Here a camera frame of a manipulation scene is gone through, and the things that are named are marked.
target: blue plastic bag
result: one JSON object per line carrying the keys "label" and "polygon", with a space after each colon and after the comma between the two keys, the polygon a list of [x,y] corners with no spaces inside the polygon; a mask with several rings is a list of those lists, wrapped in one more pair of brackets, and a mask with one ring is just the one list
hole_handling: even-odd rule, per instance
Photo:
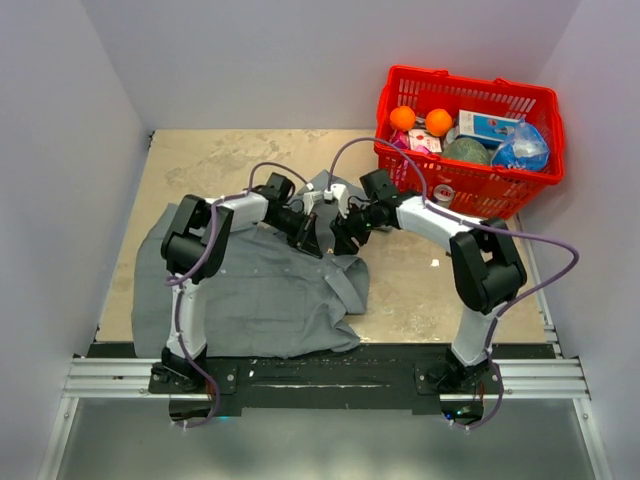
{"label": "blue plastic bag", "polygon": [[533,125],[521,121],[500,144],[491,165],[539,172],[548,160],[549,147],[540,132]]}

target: white wall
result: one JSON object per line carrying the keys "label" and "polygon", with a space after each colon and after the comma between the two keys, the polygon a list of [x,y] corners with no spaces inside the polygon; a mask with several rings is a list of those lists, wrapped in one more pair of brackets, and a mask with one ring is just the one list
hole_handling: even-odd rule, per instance
{"label": "white wall", "polygon": [[390,65],[532,81],[579,0],[82,0],[151,128],[375,125]]}
{"label": "white wall", "polygon": [[[547,298],[565,354],[583,360],[619,480],[640,471],[638,18],[637,2],[582,1],[539,78],[560,98],[567,177],[524,216],[530,230],[582,253]],[[566,260],[551,247],[535,250],[543,276]]]}
{"label": "white wall", "polygon": [[36,478],[104,302],[141,123],[78,0],[0,6],[0,478]]}

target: gray cloth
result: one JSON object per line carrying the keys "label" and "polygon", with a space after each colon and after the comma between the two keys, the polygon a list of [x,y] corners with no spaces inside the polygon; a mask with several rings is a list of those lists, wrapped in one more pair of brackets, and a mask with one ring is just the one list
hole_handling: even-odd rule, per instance
{"label": "gray cloth", "polygon": [[[323,188],[326,181],[323,172],[313,183]],[[336,181],[347,185],[350,194],[362,195],[353,185]],[[159,357],[169,335],[171,290],[164,286],[160,245],[176,210],[176,205],[167,207],[136,258],[132,324],[138,357]],[[326,252],[333,245],[329,223],[337,209],[320,204],[315,211],[318,240]],[[366,311],[368,292],[369,273],[359,257],[311,257],[289,247],[270,227],[232,233],[222,266],[203,291],[208,296],[208,353],[287,358],[349,350],[360,338],[343,318]]]}

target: wooden tabletop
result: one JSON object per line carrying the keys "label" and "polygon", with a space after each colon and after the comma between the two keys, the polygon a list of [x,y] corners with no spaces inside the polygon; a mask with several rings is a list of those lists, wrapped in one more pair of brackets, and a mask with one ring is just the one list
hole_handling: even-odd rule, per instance
{"label": "wooden tabletop", "polygon": [[[328,169],[344,143],[372,134],[369,130],[157,131],[97,340],[133,339],[131,307],[136,254],[167,203],[179,203],[187,193],[218,197],[240,192],[247,186],[251,167],[261,161],[284,163],[306,178],[312,178]],[[362,142],[345,151],[336,174],[358,185],[358,178],[375,168],[377,157],[373,145]],[[266,180],[270,171],[270,168],[262,169],[256,182]],[[523,248],[519,244],[518,247],[526,262]],[[453,340],[462,303],[453,284],[451,261],[441,248],[409,232],[374,232],[360,255],[371,275],[368,310],[365,315],[346,319],[363,342]],[[504,316],[497,340],[545,341],[533,296]]]}

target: red basket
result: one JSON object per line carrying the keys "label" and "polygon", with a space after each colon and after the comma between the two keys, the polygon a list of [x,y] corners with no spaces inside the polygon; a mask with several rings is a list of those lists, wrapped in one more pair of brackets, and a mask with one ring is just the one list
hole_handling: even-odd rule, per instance
{"label": "red basket", "polygon": [[[431,198],[433,188],[445,184],[456,192],[450,207],[478,217],[507,219],[526,205],[546,185],[555,185],[564,176],[564,131],[553,90],[501,78],[493,82],[454,77],[446,70],[393,66],[378,104],[378,138],[389,139],[392,129],[389,113],[399,105],[408,105],[420,117],[434,108],[444,108],[455,117],[460,109],[525,118],[542,134],[550,154],[540,172],[476,165],[441,158],[435,154],[406,151],[424,174]],[[389,170],[401,191],[420,191],[420,180],[411,167],[392,148],[376,143],[380,168]]]}

